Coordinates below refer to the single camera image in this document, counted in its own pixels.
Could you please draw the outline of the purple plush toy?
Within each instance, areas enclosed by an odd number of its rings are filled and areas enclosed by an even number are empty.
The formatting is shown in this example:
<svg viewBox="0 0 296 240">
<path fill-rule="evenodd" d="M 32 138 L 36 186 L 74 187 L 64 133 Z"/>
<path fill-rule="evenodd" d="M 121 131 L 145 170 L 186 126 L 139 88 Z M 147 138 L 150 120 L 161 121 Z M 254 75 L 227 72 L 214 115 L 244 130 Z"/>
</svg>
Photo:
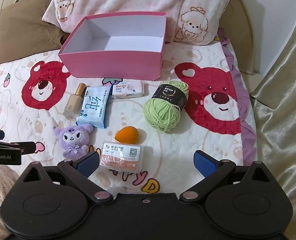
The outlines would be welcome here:
<svg viewBox="0 0 296 240">
<path fill-rule="evenodd" d="M 53 131 L 61 148 L 65 150 L 63 153 L 65 159 L 76 161 L 89 152 L 90 133 L 94 131 L 94 126 L 90 124 L 65 128 L 54 126 Z"/>
</svg>

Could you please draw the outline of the clear orange floss box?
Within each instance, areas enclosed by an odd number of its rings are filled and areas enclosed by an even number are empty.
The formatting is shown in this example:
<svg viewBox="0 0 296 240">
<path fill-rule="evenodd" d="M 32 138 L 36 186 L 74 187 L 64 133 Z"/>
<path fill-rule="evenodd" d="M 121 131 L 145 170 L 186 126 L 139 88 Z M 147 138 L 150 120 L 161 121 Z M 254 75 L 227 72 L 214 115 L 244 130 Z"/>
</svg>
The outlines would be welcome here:
<svg viewBox="0 0 296 240">
<path fill-rule="evenodd" d="M 140 173 L 143 147 L 105 141 L 100 154 L 100 167 L 118 172 Z"/>
</svg>

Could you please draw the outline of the foundation bottle gold cap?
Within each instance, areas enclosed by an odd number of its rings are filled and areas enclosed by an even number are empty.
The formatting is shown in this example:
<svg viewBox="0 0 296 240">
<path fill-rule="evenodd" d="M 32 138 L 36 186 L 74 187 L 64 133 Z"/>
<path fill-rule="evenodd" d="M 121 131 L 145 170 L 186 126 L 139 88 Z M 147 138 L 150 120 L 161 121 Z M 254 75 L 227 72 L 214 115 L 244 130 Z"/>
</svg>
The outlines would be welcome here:
<svg viewBox="0 0 296 240">
<path fill-rule="evenodd" d="M 63 112 L 67 119 L 76 119 L 79 116 L 86 88 L 86 84 L 80 83 L 75 93 L 70 95 Z"/>
</svg>

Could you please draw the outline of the orange makeup sponge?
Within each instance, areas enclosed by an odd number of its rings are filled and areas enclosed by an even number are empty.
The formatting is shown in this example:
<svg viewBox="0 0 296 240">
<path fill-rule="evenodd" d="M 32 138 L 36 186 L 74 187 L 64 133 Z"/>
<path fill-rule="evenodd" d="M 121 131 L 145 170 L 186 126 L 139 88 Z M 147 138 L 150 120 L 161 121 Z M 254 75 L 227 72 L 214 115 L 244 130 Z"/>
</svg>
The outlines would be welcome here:
<svg viewBox="0 0 296 240">
<path fill-rule="evenodd" d="M 133 126 L 126 126 L 116 133 L 115 140 L 123 144 L 136 144 L 139 131 Z"/>
</svg>

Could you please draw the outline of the blue tissue pack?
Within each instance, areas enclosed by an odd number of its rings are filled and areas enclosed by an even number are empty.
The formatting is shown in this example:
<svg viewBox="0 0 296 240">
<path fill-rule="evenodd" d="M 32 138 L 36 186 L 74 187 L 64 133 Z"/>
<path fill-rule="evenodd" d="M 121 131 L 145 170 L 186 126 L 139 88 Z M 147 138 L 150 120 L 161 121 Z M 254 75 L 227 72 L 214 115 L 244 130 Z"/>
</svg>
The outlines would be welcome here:
<svg viewBox="0 0 296 240">
<path fill-rule="evenodd" d="M 106 128 L 105 112 L 112 85 L 87 87 L 76 125 L 92 125 L 97 128 Z"/>
</svg>

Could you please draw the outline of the green yarn ball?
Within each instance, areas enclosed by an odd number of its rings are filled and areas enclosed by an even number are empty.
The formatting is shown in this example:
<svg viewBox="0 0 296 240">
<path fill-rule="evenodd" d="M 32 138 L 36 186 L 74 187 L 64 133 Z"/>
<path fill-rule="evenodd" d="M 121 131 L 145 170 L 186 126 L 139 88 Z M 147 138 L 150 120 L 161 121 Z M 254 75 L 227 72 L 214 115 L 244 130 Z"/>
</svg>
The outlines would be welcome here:
<svg viewBox="0 0 296 240">
<path fill-rule="evenodd" d="M 160 83 L 152 97 L 145 102 L 143 116 L 152 128 L 169 132 L 180 122 L 188 97 L 187 83 L 168 79 Z"/>
</svg>

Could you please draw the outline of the white pink wipes pack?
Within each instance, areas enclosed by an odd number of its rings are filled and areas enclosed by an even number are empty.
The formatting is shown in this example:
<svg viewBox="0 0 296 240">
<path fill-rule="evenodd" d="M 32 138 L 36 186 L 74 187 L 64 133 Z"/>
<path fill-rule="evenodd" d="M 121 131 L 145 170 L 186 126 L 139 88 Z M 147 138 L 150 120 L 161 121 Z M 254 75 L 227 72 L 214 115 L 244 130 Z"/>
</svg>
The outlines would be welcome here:
<svg viewBox="0 0 296 240">
<path fill-rule="evenodd" d="M 113 99 L 139 98 L 144 95 L 144 84 L 140 80 L 122 81 L 113 85 Z"/>
</svg>

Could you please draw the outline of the red bear print blanket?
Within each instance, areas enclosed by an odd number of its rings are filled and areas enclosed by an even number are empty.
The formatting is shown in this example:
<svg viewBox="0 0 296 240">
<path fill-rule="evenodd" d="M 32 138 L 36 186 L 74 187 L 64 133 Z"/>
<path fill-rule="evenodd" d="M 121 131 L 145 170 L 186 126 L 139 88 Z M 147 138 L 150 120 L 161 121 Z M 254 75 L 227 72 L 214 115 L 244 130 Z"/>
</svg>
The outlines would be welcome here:
<svg viewBox="0 0 296 240">
<path fill-rule="evenodd" d="M 193 155 L 202 150 L 216 159 L 249 164 L 256 159 L 256 132 L 249 94 L 237 66 L 235 52 L 223 29 L 206 46 L 170 43 L 165 46 L 160 81 L 145 81 L 138 98 L 109 99 L 105 128 L 90 134 L 89 147 L 101 151 L 104 142 L 127 126 L 138 129 L 143 148 L 140 173 L 98 169 L 91 180 L 104 189 L 128 193 L 179 193 L 201 180 Z M 146 121 L 143 107 L 160 82 L 184 81 L 189 99 L 181 119 L 168 132 Z M 120 79 L 78 79 L 71 76 L 58 51 L 39 53 L 0 64 L 0 130 L 7 142 L 33 141 L 36 151 L 9 166 L 10 177 L 21 175 L 38 161 L 52 166 L 63 160 L 63 149 L 53 129 L 74 125 L 64 116 L 69 97 L 80 83 L 90 87 L 118 85 Z"/>
</svg>

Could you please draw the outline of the beige satin curtain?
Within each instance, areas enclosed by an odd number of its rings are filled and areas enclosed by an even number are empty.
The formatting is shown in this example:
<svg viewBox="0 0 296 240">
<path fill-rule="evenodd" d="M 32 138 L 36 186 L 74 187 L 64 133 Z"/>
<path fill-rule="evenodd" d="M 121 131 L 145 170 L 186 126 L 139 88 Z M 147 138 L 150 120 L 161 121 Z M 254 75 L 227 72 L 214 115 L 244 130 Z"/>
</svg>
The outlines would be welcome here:
<svg viewBox="0 0 296 240">
<path fill-rule="evenodd" d="M 296 239 L 296 27 L 251 97 L 258 159 L 269 168 L 292 203 L 293 217 L 285 235 Z"/>
</svg>

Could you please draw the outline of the brown pillow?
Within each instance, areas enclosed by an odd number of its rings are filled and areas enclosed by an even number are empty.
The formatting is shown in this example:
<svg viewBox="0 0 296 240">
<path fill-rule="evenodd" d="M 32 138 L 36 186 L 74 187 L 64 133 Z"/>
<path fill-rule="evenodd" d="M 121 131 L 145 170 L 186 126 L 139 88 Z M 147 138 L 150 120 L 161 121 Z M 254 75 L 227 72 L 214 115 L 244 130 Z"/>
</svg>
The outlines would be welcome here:
<svg viewBox="0 0 296 240">
<path fill-rule="evenodd" d="M 51 0 L 20 0 L 1 10 L 0 64 L 62 47 L 68 33 L 41 18 Z"/>
</svg>

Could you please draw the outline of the pink cardboard box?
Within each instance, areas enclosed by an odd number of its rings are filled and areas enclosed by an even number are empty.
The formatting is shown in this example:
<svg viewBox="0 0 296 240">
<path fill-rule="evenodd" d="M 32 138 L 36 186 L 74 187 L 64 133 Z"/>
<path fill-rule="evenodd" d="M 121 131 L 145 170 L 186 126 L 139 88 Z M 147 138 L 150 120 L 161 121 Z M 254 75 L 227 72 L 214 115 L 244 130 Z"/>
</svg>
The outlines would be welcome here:
<svg viewBox="0 0 296 240">
<path fill-rule="evenodd" d="M 84 17 L 59 51 L 74 77 L 160 78 L 166 13 L 129 11 Z"/>
</svg>

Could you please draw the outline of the pink puppy print pillow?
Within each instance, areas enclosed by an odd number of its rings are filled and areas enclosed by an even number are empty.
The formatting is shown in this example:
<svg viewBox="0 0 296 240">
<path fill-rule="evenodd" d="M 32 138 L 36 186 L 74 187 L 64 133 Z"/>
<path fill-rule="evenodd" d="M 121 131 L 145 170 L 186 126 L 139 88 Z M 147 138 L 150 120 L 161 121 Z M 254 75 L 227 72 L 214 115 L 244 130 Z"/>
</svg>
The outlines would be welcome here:
<svg viewBox="0 0 296 240">
<path fill-rule="evenodd" d="M 166 42 L 207 45 L 229 0 L 52 0 L 42 20 L 71 33 L 85 16 L 121 11 L 167 14 Z"/>
</svg>

